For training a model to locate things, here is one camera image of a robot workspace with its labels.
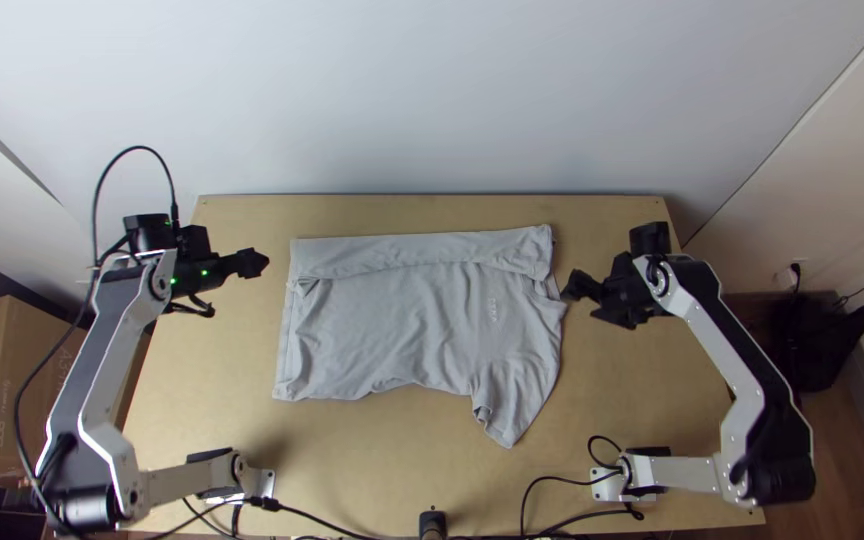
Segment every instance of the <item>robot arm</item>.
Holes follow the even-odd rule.
[[[655,500],[668,488],[719,494],[742,507],[806,500],[815,489],[812,430],[768,356],[722,302],[712,268],[687,255],[669,255],[668,224],[629,233],[631,252],[615,257],[602,283],[574,270],[563,298],[589,296],[592,316],[634,329],[652,316],[685,321],[725,378],[733,396],[721,424],[718,452],[672,457],[668,448],[627,449],[621,475],[594,484],[597,500]],[[592,479],[612,472],[592,469]]]
[[[92,298],[96,319],[49,415],[35,472],[58,518],[50,514],[50,525],[60,532],[114,530],[187,495],[272,496],[274,471],[249,467],[231,448],[140,471],[134,448],[113,424],[112,406],[146,325],[174,309],[180,296],[203,308],[188,312],[212,316],[196,293],[222,285],[232,273],[256,277],[269,262],[251,249],[219,257],[203,227],[185,227],[176,238],[168,220],[164,214],[125,219],[131,256],[100,276]]]

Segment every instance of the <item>t-shirt sleeve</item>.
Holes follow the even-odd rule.
[[[475,419],[489,437],[512,448],[542,410],[557,375],[556,362],[533,355],[489,363],[472,380]]]

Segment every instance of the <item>wooden table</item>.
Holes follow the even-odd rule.
[[[551,224],[562,287],[573,268],[608,274],[630,228],[669,220],[659,197],[621,196],[209,196],[192,222],[213,251],[254,246],[271,259],[262,277],[230,278],[206,293],[214,319],[161,317],[125,427],[142,468],[233,446],[277,472],[275,495],[356,532],[414,536],[431,506],[450,533],[517,534],[519,505],[540,475],[588,480],[586,439],[668,445],[677,455],[716,450],[729,406],[725,384],[684,323],[653,319],[635,331],[591,319],[573,305],[564,320],[558,383],[524,437],[505,450],[472,416],[468,397],[410,385],[355,402],[272,399],[289,240],[494,230]],[[607,454],[603,448],[600,454]],[[201,503],[193,501],[198,508]],[[527,507],[537,532],[575,514],[611,508],[587,487],[542,483]],[[719,497],[684,492],[627,515],[576,523],[571,532],[646,531],[764,523]],[[228,524],[225,508],[212,513]],[[164,531],[189,517],[181,502],[153,510],[137,530]],[[190,532],[208,532],[195,523]],[[302,518],[247,508],[243,534],[335,536]]]

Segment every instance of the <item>gray t-shirt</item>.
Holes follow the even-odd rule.
[[[561,319],[548,225],[293,240],[273,396],[415,383],[472,397],[506,448],[545,404]]]

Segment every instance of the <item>white wall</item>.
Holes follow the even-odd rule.
[[[33,291],[77,306],[91,260],[88,236],[52,197],[0,153],[0,272]]]
[[[672,195],[682,238],[864,45],[864,0],[0,2],[0,138],[81,223],[195,195]],[[119,169],[103,239],[164,209]]]
[[[729,292],[773,288],[795,257],[808,289],[864,284],[864,51],[686,251]]]

